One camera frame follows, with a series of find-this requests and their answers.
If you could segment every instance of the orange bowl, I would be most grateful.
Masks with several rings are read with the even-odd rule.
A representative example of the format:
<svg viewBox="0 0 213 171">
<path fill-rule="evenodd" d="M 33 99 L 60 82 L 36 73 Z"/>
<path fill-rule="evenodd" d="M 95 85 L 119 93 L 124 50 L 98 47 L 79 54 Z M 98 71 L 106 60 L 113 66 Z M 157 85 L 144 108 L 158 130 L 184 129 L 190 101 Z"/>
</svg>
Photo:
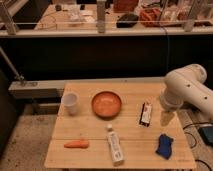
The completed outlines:
<svg viewBox="0 0 213 171">
<path fill-rule="evenodd" d="M 110 91 L 96 94 L 92 99 L 93 112 L 103 118 L 116 116 L 121 110 L 120 97 Z"/>
</svg>

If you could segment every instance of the white cup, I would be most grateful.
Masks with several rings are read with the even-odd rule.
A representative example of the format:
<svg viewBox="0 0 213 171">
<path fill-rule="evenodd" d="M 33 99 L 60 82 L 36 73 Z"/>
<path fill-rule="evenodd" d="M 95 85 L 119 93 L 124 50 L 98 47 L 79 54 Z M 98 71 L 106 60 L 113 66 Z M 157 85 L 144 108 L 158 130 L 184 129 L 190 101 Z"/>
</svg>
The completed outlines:
<svg viewBox="0 0 213 171">
<path fill-rule="evenodd" d="M 74 93 L 64 94 L 61 98 L 61 104 L 70 115 L 75 115 L 77 113 L 78 97 Z"/>
</svg>

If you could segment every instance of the floor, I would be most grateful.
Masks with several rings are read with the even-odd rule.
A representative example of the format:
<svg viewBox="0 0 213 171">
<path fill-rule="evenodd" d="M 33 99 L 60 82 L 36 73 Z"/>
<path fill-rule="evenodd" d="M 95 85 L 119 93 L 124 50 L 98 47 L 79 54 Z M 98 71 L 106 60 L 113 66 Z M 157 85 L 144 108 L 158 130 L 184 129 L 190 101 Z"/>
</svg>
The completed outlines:
<svg viewBox="0 0 213 171">
<path fill-rule="evenodd" d="M 192 123 L 188 111 L 178 112 L 182 125 Z M 60 169 L 46 169 L 45 156 L 54 128 L 56 114 L 20 116 L 11 135 L 9 143 L 0 161 L 0 171 L 58 171 Z M 213 149 L 204 145 L 195 128 L 190 128 L 198 142 L 192 149 L 195 159 L 206 161 L 213 168 Z M 194 139 L 186 134 L 189 146 Z M 207 171 L 207 167 L 198 163 L 198 171 Z"/>
</svg>

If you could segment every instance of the carrot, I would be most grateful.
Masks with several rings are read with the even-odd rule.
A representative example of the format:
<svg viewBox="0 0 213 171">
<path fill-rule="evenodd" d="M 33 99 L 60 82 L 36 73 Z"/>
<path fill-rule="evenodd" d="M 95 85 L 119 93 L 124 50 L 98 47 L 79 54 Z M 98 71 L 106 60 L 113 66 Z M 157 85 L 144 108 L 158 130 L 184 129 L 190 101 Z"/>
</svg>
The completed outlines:
<svg viewBox="0 0 213 171">
<path fill-rule="evenodd" d="M 89 141 L 85 139 L 73 140 L 64 144 L 65 148 L 88 148 Z"/>
</svg>

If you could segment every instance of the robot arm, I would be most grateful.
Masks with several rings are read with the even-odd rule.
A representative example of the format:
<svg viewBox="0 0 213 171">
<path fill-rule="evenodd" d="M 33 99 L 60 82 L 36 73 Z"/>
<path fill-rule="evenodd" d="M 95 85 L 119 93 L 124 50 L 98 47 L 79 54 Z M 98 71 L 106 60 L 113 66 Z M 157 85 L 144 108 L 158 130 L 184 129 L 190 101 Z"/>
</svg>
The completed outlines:
<svg viewBox="0 0 213 171">
<path fill-rule="evenodd" d="M 176 110 L 186 101 L 213 118 L 213 92 L 203 85 L 206 78 L 206 70 L 198 64 L 169 72 L 165 76 L 166 89 L 160 95 L 162 107 Z"/>
</svg>

